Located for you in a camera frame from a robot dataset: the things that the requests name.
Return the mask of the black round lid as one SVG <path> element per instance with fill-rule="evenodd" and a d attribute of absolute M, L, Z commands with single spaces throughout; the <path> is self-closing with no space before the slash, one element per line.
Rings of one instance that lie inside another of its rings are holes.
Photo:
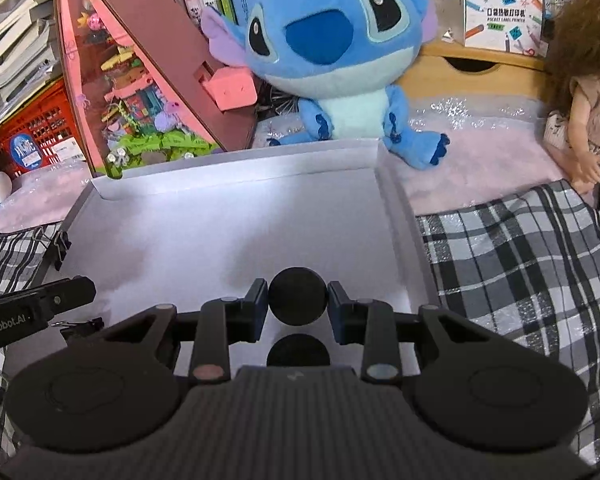
<path fill-rule="evenodd" d="M 286 325 L 305 326 L 315 322 L 327 304 L 325 282 L 316 272 L 302 266 L 280 271 L 268 286 L 268 306 Z"/>

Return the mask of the blue Stitch plush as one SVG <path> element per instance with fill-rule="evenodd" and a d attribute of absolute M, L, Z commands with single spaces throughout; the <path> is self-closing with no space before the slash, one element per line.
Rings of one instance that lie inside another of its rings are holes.
<path fill-rule="evenodd" d="M 418 170 L 450 139 L 411 127 L 396 82 L 436 28 L 432 0 L 254 0 L 242 26 L 212 6 L 201 14 L 214 58 L 297 98 L 302 131 L 269 144 L 379 139 Z"/>

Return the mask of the white cardboard box tray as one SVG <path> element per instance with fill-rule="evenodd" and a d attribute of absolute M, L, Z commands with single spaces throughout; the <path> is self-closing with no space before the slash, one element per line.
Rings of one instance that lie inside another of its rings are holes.
<path fill-rule="evenodd" d="M 413 312 L 437 299 L 402 177 L 374 140 L 213 155 L 87 185 L 64 225 L 70 248 L 38 281 L 84 275 L 69 321 L 116 324 L 156 304 L 182 312 L 245 295 L 304 266 L 353 299 Z"/>

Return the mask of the wooden drawer box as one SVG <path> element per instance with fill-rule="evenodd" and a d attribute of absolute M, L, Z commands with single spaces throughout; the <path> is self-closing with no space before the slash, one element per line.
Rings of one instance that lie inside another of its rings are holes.
<path fill-rule="evenodd" d="M 410 99 L 523 96 L 542 100 L 545 81 L 544 62 L 537 58 L 436 40 L 420 49 L 396 83 Z"/>

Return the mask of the red plastic crate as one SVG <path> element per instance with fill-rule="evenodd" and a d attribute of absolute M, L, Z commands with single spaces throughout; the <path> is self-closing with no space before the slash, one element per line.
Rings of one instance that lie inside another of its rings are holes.
<path fill-rule="evenodd" d="M 59 77 L 0 125 L 0 171 L 12 179 L 68 160 L 84 162 L 72 105 Z"/>

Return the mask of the label printer box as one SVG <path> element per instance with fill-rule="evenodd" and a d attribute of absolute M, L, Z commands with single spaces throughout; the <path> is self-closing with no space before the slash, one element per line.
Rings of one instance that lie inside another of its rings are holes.
<path fill-rule="evenodd" d="M 442 0 L 451 38 L 464 47 L 547 54 L 542 39 L 544 0 Z"/>

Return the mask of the black white plaid cloth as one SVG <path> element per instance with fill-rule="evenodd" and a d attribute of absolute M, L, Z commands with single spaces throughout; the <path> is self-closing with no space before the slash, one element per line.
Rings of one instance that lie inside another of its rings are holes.
<path fill-rule="evenodd" d="M 228 382 L 188 377 L 198 312 L 156 304 L 9 384 L 0 479 L 600 479 L 600 216 L 565 181 L 417 217 L 437 299 L 398 312 L 402 380 L 360 377 L 327 307 L 268 307 Z M 329 366 L 272 367 L 290 334 Z"/>

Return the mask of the pink triangular diorama house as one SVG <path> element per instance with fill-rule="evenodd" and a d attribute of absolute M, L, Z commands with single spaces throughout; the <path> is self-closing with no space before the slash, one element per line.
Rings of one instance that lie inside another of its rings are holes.
<path fill-rule="evenodd" d="M 249 148 L 252 105 L 221 110 L 208 41 L 176 0 L 54 0 L 62 70 L 95 176 Z"/>

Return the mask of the black binder clip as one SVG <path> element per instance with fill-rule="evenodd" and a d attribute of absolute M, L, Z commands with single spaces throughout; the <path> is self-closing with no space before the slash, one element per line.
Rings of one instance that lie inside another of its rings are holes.
<path fill-rule="evenodd" d="M 98 318 L 91 318 L 88 321 L 81 322 L 55 321 L 50 323 L 50 327 L 58 328 L 62 338 L 68 344 L 75 339 L 85 338 L 98 333 L 105 327 L 105 323 L 99 316 Z"/>
<path fill-rule="evenodd" d="M 72 245 L 68 232 L 59 229 L 52 234 L 42 234 L 41 242 L 44 252 L 40 268 L 59 271 Z"/>

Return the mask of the brown haired doll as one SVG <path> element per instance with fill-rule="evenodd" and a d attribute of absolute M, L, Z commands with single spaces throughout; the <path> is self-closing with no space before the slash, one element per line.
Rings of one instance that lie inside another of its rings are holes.
<path fill-rule="evenodd" d="M 600 0 L 571 0 L 554 19 L 545 60 L 543 142 L 580 194 L 600 184 Z"/>

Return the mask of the stack of books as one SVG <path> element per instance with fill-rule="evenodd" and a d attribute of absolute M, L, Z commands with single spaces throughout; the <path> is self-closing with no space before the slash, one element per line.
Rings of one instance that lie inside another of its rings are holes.
<path fill-rule="evenodd" d="M 0 0 L 0 122 L 59 75 L 54 0 Z"/>

